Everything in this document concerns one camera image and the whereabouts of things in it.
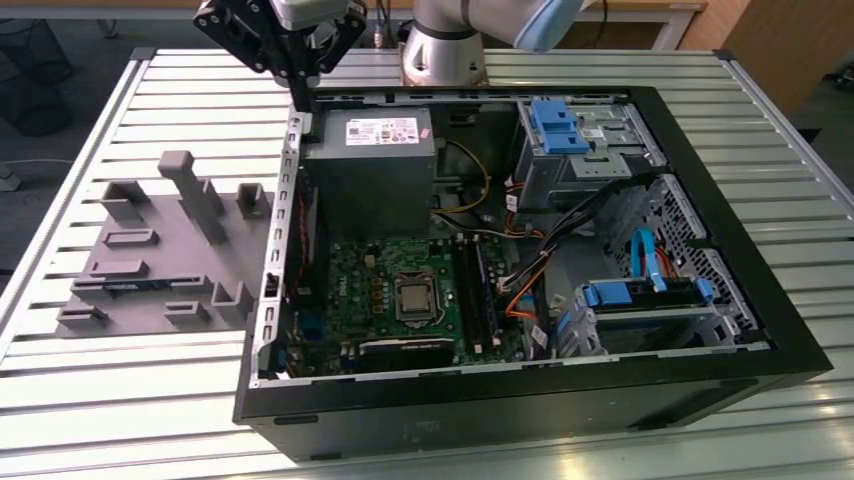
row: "cpu socket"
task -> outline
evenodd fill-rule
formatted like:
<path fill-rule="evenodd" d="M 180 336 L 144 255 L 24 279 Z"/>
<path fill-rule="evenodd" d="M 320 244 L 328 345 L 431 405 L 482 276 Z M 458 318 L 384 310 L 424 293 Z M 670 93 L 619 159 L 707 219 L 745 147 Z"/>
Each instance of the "cpu socket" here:
<path fill-rule="evenodd" d="M 436 295 L 436 279 L 431 272 L 395 274 L 395 313 L 410 328 L 438 324 L 444 318 Z"/>

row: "power supply label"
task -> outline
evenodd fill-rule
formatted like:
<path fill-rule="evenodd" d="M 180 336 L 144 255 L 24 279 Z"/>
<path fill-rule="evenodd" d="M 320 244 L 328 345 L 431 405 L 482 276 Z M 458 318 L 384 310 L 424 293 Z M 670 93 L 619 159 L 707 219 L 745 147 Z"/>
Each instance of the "power supply label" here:
<path fill-rule="evenodd" d="M 347 122 L 347 146 L 418 144 L 415 118 L 356 118 Z"/>

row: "white cable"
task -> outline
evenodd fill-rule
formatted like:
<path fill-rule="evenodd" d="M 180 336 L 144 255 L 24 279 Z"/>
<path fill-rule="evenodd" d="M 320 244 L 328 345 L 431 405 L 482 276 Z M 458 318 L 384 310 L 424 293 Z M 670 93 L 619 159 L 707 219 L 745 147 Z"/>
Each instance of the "white cable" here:
<path fill-rule="evenodd" d="M 436 214 L 432 214 L 432 217 L 438 218 L 439 220 L 442 220 L 442 222 L 444 222 L 454 230 L 460 230 L 463 232 L 474 232 L 474 233 L 484 233 L 487 235 L 495 235 L 497 237 L 505 237 L 505 238 L 526 238 L 525 235 L 511 235 L 509 233 L 502 233 L 498 231 L 493 231 L 493 230 L 484 230 L 480 228 L 459 228 L 456 225 L 454 225 L 451 222 L 447 221 L 447 219 Z"/>

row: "metal slotted table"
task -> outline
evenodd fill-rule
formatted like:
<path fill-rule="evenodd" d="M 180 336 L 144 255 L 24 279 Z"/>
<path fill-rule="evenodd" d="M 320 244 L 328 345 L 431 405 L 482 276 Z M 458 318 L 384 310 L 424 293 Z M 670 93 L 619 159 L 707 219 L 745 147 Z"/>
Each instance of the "metal slotted table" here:
<path fill-rule="evenodd" d="M 854 202 L 743 73 L 707 53 L 488 52 L 493 84 L 649 85 L 721 185 L 835 370 L 682 429 L 296 469 L 231 422 L 243 332 L 53 337 L 115 179 L 150 194 L 163 150 L 219 192 L 274 189 L 290 98 L 216 50 L 139 51 L 0 300 L 0 476 L 27 478 L 850 478 Z M 395 52 L 355 51 L 327 85 L 399 85 Z"/>

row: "green motherboard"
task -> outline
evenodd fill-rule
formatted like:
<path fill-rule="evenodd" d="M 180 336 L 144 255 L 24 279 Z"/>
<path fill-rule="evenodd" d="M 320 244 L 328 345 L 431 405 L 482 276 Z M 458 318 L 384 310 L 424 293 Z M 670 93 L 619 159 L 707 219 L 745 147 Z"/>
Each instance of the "green motherboard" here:
<path fill-rule="evenodd" d="M 472 315 L 460 305 L 455 241 L 459 240 L 395 239 L 332 244 L 323 338 L 304 344 L 308 347 L 304 364 L 311 365 L 307 373 L 322 376 L 351 373 L 343 360 L 347 348 L 383 339 L 452 339 L 452 365 L 521 359 L 518 322 L 505 319 L 498 304 L 490 306 L 501 323 L 498 340 L 490 338 L 490 348 L 483 350 L 472 349 L 467 343 L 471 322 L 486 319 L 470 318 Z M 509 268 L 502 244 L 497 238 L 480 239 L 478 248 L 488 289 L 494 291 L 495 282 Z"/>

